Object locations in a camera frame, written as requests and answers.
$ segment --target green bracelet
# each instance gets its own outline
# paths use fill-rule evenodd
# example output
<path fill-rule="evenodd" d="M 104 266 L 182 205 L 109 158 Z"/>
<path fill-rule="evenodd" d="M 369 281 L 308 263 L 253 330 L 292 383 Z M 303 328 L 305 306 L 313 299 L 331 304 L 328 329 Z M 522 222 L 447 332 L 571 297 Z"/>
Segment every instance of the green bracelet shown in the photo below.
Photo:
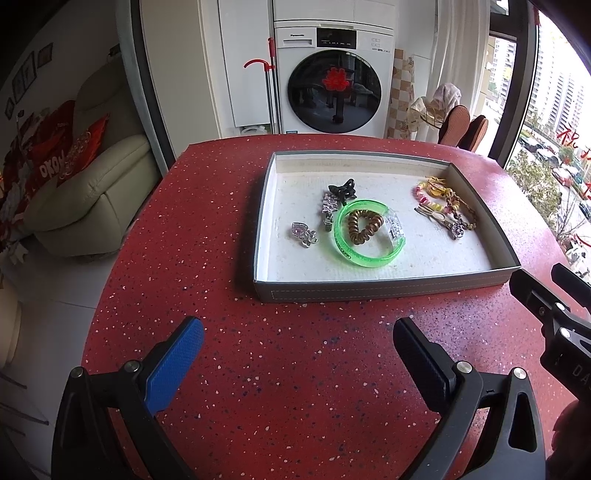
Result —
<path fill-rule="evenodd" d="M 392 252 L 386 257 L 366 257 L 353 250 L 353 248 L 351 248 L 351 246 L 349 246 L 349 244 L 345 241 L 342 234 L 341 223 L 346 215 L 355 210 L 370 210 L 371 212 L 380 214 L 384 218 L 384 226 L 388 227 L 388 237 L 392 241 Z M 392 260 L 394 260 L 394 258 L 396 258 L 406 243 L 406 239 L 404 238 L 404 233 L 402 232 L 402 228 L 400 227 L 400 222 L 396 216 L 396 213 L 390 211 L 387 205 L 374 200 L 356 200 L 341 208 L 341 210 L 337 212 L 333 231 L 335 232 L 335 242 L 339 251 L 354 264 L 368 268 L 383 267 L 388 265 Z"/>

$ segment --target red car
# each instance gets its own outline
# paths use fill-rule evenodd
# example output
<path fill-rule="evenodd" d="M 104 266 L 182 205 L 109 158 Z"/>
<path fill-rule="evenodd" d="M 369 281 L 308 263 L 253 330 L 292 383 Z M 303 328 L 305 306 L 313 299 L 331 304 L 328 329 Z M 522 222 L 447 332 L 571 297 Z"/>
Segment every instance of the red car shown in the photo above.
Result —
<path fill-rule="evenodd" d="M 570 173 L 563 168 L 553 168 L 552 176 L 558 180 L 558 183 L 565 187 L 570 188 L 573 184 L 573 178 L 570 176 Z"/>

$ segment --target sofa armrest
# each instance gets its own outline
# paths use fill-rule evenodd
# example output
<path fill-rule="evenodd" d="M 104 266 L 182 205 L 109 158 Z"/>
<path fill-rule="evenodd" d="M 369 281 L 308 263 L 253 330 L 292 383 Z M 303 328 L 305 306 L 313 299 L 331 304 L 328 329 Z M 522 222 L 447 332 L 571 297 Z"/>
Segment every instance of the sofa armrest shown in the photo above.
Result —
<path fill-rule="evenodd" d="M 51 179 L 31 199 L 24 215 L 25 226 L 33 232 L 47 232 L 81 219 L 149 151 L 145 135 L 132 135 L 109 147 L 59 187 L 57 179 Z"/>

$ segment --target red table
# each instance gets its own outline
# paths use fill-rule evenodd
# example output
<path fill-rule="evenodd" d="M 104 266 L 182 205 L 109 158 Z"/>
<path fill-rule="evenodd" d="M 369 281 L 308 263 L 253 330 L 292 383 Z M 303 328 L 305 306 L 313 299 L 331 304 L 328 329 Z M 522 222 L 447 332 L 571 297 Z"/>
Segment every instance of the red table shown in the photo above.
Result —
<path fill-rule="evenodd" d="M 326 304 L 262 304 L 254 295 L 254 236 L 269 157 L 324 149 L 452 161 L 489 206 L 524 268 L 551 284 L 550 268 L 565 261 L 542 218 L 497 163 L 457 148 L 343 135 L 192 145 L 119 254 L 83 365 L 103 372 L 143 358 L 193 314 L 206 328 L 204 347 L 158 418 L 198 478 L 394 479 L 438 419 L 392 346 L 393 323 L 410 315 L 452 358 L 478 370 L 524 367 L 548 450 L 553 423 L 572 396 L 540 366 L 540 324 L 507 285 Z M 455 473 L 475 438 L 471 432 Z"/>

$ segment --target sofa backrest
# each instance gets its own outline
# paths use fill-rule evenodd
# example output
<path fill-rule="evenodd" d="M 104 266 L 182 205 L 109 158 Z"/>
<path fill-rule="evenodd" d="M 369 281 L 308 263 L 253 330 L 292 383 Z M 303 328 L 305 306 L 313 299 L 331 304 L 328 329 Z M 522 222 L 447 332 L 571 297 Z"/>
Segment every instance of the sofa backrest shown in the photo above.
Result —
<path fill-rule="evenodd" d="M 74 138 L 107 113 L 110 117 L 98 153 L 124 138 L 144 133 L 121 57 L 103 65 L 80 87 L 74 107 Z"/>

